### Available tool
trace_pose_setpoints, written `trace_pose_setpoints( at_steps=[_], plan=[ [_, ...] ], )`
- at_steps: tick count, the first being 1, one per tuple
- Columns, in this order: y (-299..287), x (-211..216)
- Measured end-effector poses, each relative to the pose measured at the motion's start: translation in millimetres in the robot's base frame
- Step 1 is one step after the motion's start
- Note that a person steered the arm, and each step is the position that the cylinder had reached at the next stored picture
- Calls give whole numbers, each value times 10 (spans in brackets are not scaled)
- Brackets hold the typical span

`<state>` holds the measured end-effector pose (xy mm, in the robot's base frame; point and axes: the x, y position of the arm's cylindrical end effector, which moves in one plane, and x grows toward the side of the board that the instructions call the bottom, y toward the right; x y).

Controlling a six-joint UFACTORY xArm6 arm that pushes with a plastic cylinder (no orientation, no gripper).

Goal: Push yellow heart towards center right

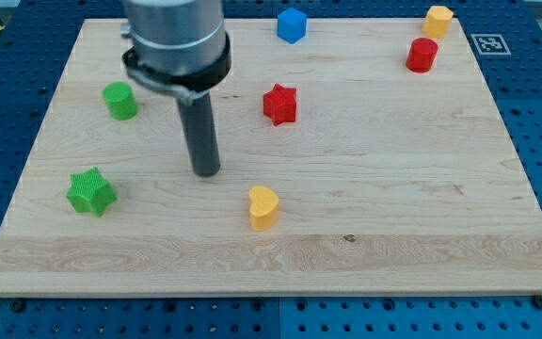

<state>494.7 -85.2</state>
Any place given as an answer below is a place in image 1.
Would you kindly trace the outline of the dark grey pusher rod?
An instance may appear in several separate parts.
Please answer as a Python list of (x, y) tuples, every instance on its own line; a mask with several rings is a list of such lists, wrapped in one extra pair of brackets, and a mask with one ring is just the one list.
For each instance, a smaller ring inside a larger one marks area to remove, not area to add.
[(208, 92), (196, 99), (178, 99), (180, 119), (193, 172), (211, 177), (220, 170), (215, 121)]

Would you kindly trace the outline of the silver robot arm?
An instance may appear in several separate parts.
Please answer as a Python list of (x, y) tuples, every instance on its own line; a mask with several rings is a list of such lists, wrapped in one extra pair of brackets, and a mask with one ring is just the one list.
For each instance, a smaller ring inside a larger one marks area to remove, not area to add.
[(122, 56), (127, 75), (176, 99), (193, 172), (218, 173), (220, 160), (210, 89), (231, 70), (231, 41), (220, 0), (123, 0)]

